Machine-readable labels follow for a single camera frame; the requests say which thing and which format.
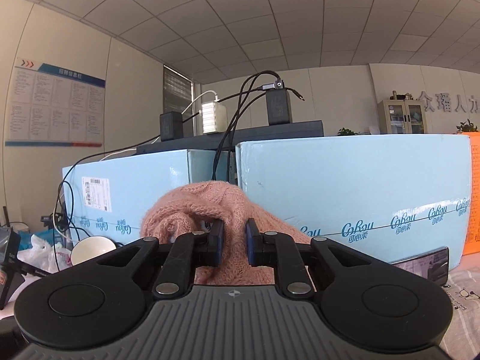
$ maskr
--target metal cabinet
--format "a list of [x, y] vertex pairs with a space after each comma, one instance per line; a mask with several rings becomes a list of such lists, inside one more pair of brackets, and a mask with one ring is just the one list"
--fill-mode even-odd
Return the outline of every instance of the metal cabinet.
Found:
[[378, 103], [382, 134], [426, 134], [425, 111], [415, 100], [384, 100]]

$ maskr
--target ceiling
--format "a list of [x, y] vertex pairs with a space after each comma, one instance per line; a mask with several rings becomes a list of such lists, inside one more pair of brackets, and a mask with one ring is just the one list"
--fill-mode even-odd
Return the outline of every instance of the ceiling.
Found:
[[399, 63], [480, 73], [480, 0], [30, 0], [199, 83]]

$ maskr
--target orange box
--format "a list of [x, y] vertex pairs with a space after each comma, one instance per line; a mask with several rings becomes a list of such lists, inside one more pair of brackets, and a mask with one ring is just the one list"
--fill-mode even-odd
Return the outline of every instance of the orange box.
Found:
[[472, 195], [470, 198], [469, 228], [463, 254], [480, 252], [480, 132], [464, 132], [470, 138], [472, 152]]

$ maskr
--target blue printed logo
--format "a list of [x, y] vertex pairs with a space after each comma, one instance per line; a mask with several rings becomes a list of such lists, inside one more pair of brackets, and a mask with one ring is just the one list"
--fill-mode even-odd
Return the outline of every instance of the blue printed logo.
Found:
[[131, 227], [126, 224], [125, 219], [119, 219], [117, 221], [117, 225], [115, 226], [115, 229], [122, 234], [131, 234]]
[[320, 229], [316, 229], [316, 230], [308, 230], [308, 227], [306, 226], [302, 226], [300, 231], [302, 233], [305, 233], [306, 235], [308, 235], [309, 237], [316, 237], [316, 236], [319, 236], [320, 235]]
[[90, 220], [86, 216], [82, 216], [80, 218], [80, 226], [82, 227], [90, 227]]
[[97, 229], [100, 229], [100, 231], [107, 231], [109, 229], [109, 224], [104, 222], [103, 218], [98, 218], [96, 225]]
[[403, 233], [404, 231], [410, 230], [412, 222], [415, 220], [415, 215], [408, 215], [406, 212], [402, 214], [402, 217], [399, 218], [395, 215], [390, 222], [390, 227], [395, 229], [395, 234]]
[[342, 236], [349, 237], [349, 242], [356, 242], [361, 239], [366, 239], [368, 231], [374, 227], [374, 223], [363, 223], [359, 220], [355, 226], [351, 223], [345, 223], [342, 227]]
[[467, 208], [470, 205], [470, 199], [463, 198], [461, 202], [457, 203], [457, 208], [455, 209], [458, 212], [458, 216], [465, 214]]
[[443, 220], [443, 214], [447, 212], [447, 206], [442, 207], [441, 205], [438, 205], [438, 207], [431, 208], [428, 211], [428, 219], [431, 220], [431, 224], [435, 225], [436, 223], [439, 223], [440, 221]]

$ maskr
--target potted plant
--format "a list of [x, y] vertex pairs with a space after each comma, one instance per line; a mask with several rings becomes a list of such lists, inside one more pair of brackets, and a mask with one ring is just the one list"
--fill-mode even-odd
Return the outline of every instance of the potted plant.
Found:
[[353, 132], [345, 127], [342, 127], [340, 130], [338, 130], [337, 137], [343, 137], [345, 135], [358, 135], [358, 133]]
[[460, 126], [457, 126], [457, 134], [462, 134], [464, 132], [479, 132], [477, 126], [474, 126], [470, 119], [467, 119], [466, 122], [460, 122]]

